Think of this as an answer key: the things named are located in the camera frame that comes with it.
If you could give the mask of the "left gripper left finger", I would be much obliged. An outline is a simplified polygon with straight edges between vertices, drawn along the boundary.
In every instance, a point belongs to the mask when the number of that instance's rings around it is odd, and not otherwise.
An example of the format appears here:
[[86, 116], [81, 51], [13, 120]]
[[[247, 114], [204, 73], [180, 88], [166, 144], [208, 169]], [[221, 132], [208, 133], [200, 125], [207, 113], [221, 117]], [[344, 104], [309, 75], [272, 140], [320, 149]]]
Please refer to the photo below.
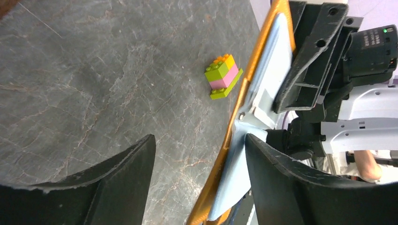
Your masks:
[[58, 182], [0, 185], [3, 225], [139, 225], [153, 173], [154, 135]]

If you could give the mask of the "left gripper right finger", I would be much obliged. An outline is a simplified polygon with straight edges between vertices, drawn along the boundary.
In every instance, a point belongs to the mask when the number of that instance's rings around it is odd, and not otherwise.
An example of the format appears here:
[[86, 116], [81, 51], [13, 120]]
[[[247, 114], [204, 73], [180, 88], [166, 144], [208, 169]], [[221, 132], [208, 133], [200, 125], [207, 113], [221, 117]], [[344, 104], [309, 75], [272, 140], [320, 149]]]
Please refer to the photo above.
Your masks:
[[252, 134], [245, 153], [261, 225], [395, 225], [397, 183], [377, 185], [311, 168]]

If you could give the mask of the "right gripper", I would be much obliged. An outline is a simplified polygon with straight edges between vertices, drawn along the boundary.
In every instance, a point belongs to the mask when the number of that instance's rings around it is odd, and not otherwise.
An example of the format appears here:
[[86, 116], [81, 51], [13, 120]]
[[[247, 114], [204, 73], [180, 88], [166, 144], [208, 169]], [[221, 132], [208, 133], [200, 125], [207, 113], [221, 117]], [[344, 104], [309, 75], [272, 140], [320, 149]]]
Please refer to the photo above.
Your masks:
[[295, 111], [294, 123], [336, 122], [339, 105], [353, 84], [343, 61], [359, 26], [348, 4], [289, 2], [296, 50], [273, 103], [276, 113]]

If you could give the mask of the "yellow leather card holder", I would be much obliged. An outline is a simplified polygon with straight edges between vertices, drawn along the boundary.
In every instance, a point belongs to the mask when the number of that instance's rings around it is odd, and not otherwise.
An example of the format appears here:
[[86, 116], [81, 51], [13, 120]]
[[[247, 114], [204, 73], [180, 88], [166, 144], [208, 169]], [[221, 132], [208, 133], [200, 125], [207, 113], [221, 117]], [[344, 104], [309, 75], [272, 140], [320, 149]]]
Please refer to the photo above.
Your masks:
[[242, 77], [220, 152], [187, 224], [221, 224], [250, 190], [245, 136], [253, 134], [265, 140], [267, 130], [276, 127], [279, 115], [272, 105], [291, 68], [295, 50], [289, 2], [275, 0]]

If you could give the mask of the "person forearm in background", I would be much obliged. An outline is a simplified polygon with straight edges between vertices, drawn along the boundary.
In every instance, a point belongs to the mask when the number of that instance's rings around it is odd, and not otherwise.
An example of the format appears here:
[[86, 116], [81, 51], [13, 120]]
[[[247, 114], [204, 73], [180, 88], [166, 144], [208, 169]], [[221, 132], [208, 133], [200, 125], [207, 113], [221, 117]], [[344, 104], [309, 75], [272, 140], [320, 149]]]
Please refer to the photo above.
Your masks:
[[381, 178], [382, 170], [369, 150], [354, 151], [354, 159], [361, 178], [368, 181]]

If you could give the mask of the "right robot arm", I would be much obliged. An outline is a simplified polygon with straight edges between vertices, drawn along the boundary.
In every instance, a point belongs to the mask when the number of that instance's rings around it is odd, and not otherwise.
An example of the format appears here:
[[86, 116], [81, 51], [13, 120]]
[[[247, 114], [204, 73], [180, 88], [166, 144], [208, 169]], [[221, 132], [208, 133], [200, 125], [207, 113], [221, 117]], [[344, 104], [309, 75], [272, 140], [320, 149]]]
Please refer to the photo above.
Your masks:
[[289, 2], [296, 51], [273, 102], [297, 114], [266, 142], [296, 159], [398, 149], [398, 28], [360, 30], [348, 5]]

